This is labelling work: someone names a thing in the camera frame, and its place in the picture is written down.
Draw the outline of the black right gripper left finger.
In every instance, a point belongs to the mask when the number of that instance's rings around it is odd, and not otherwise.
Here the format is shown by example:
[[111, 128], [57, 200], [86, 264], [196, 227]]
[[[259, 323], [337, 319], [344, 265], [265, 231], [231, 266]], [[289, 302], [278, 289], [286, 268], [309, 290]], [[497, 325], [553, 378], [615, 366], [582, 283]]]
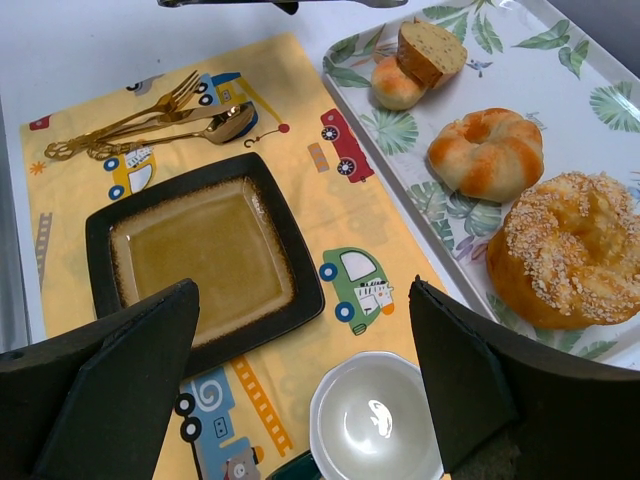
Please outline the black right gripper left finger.
[[198, 315], [185, 279], [2, 354], [2, 478], [152, 478]]

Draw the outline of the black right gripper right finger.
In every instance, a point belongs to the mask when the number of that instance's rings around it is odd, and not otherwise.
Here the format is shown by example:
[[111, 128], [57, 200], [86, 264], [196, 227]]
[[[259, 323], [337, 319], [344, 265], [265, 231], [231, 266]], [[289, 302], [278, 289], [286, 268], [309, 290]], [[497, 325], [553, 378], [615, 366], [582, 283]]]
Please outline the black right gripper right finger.
[[635, 479], [639, 375], [498, 325], [423, 280], [410, 318], [454, 479]]

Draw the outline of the sliced brown bread loaf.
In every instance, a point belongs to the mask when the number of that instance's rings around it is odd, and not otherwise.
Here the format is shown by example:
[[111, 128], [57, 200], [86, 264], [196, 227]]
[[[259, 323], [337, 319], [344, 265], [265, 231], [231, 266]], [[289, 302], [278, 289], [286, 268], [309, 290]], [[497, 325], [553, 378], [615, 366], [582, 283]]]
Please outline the sliced brown bread loaf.
[[414, 20], [401, 24], [396, 56], [408, 73], [428, 89], [436, 89], [463, 69], [468, 51], [450, 31]]

